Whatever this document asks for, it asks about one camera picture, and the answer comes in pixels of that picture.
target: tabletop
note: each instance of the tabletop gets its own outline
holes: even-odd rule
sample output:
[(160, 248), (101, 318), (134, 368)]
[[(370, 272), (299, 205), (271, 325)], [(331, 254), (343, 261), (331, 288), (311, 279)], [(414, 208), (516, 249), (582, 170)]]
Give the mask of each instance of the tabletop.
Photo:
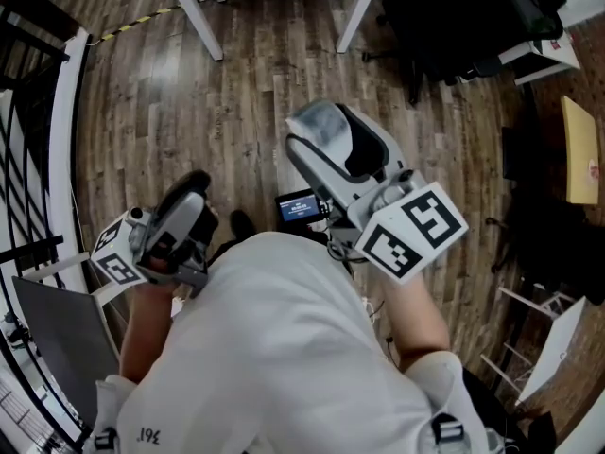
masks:
[(567, 145), (567, 201), (598, 203), (598, 145), (595, 119), (569, 97), (561, 98)]

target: yellow and black striped tape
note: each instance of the yellow and black striped tape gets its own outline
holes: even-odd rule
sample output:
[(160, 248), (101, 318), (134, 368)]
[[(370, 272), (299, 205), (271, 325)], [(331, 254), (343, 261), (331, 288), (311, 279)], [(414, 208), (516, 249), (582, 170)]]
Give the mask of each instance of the yellow and black striped tape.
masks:
[(109, 39), (113, 39), (113, 37), (115, 37), (117, 34), (121, 34), (122, 32), (126, 32), (127, 30), (130, 30), (134, 26), (138, 26), (139, 24), (142, 24), (143, 22), (146, 22), (147, 20), (150, 20), (153, 17), (157, 17), (158, 15), (162, 15), (164, 13), (169, 13), (172, 10), (176, 10), (176, 9), (180, 9), (180, 8), (181, 8), (180, 5), (175, 5), (173, 7), (168, 7), (167, 9), (156, 10), (153, 13), (150, 13), (149, 15), (145, 15), (144, 17), (140, 17), (140, 18), (136, 19), (135, 21), (130, 22), (129, 24), (126, 24), (125, 26), (121, 26), (117, 30), (114, 30), (112, 33), (104, 35), (103, 37), (101, 37), (99, 39), (99, 41), (100, 42), (105, 42), (105, 41), (108, 41)]

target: person's right arm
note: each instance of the person's right arm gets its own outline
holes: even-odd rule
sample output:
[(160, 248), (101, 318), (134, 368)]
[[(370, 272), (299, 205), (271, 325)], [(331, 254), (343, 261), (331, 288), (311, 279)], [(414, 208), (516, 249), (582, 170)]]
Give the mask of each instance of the person's right arm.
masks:
[(422, 273), (400, 285), (384, 277), (382, 283), (393, 341), (404, 372), (417, 359), (450, 349), (447, 325), (426, 289)]

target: forearm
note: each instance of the forearm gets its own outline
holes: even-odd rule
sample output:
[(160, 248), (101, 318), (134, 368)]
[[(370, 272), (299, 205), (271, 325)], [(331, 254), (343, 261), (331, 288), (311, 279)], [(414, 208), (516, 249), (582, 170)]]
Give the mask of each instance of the forearm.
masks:
[(171, 294), (148, 287), (134, 289), (120, 354), (120, 375), (134, 383), (140, 383), (158, 359), (170, 330)]
[(447, 324), (426, 289), (421, 273), (404, 285), (388, 280), (383, 290), (402, 371), (427, 353), (449, 350)]

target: white marker cube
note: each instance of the white marker cube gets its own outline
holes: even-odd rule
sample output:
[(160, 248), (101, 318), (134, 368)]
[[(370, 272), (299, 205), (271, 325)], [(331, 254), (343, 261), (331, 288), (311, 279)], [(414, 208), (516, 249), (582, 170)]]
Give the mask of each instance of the white marker cube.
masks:
[(125, 287), (147, 280), (132, 265), (133, 253), (129, 245), (132, 226), (125, 221), (128, 214), (117, 218), (100, 234), (91, 254), (91, 260), (113, 283)]
[(441, 186), (433, 182), (375, 212), (355, 249), (403, 284), (468, 228)]

